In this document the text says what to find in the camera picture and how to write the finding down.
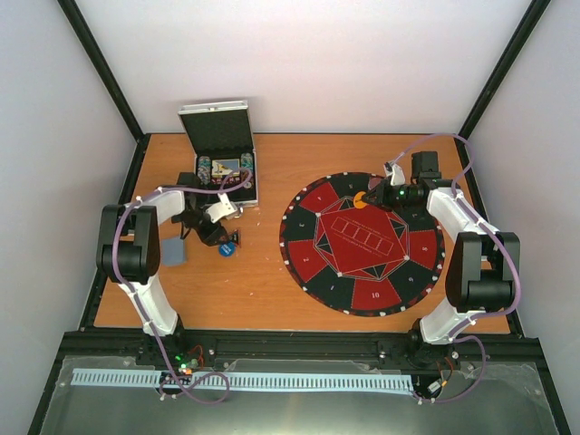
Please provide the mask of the orange big blind button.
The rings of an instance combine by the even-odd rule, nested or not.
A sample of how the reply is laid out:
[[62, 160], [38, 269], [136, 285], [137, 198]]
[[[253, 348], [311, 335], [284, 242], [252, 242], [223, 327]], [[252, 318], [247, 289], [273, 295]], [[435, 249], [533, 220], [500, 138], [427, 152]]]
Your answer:
[[368, 204], [364, 201], [364, 196], [366, 195], [365, 191], [360, 191], [356, 193], [353, 197], [353, 206], [357, 209], [363, 209], [368, 206]]

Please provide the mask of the blue small blind button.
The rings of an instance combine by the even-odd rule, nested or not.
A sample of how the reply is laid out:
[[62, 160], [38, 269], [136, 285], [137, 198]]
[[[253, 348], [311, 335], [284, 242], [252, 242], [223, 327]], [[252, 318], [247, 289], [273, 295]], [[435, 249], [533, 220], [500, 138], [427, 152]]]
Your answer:
[[218, 253], [223, 257], [231, 257], [235, 254], [237, 246], [233, 242], [222, 244], [218, 248]]

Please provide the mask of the clear dealer button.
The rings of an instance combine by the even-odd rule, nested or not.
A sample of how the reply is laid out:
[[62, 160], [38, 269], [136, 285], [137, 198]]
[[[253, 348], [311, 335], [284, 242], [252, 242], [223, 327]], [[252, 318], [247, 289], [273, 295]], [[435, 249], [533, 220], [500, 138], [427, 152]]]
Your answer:
[[386, 178], [370, 178], [368, 183], [368, 191], [382, 191], [387, 182], [388, 180]]

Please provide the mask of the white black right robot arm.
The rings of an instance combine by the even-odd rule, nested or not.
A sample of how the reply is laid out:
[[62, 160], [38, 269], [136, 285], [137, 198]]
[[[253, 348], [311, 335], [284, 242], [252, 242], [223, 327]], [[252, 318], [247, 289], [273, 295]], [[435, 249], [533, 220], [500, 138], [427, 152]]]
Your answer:
[[459, 334], [477, 320], [515, 310], [521, 297], [520, 241], [489, 224], [456, 179], [442, 177], [437, 152], [412, 154], [409, 179], [397, 160], [386, 162], [384, 170], [385, 178], [370, 186], [362, 203], [434, 218], [454, 243], [443, 300], [408, 332], [405, 356], [425, 368], [446, 357]]

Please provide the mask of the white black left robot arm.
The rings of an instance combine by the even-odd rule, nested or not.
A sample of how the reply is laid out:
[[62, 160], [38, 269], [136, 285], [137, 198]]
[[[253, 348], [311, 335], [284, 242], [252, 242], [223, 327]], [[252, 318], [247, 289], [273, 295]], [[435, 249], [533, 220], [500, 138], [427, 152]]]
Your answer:
[[178, 335], [183, 329], [160, 282], [159, 227], [171, 221], [181, 225], [185, 238], [197, 233], [208, 247], [230, 241], [221, 220], [236, 213], [229, 189], [203, 189], [193, 173], [182, 173], [177, 185], [159, 186], [131, 203], [109, 205], [101, 212], [96, 266], [130, 298], [145, 334], [161, 337], [156, 352], [168, 364], [182, 363], [189, 343]]

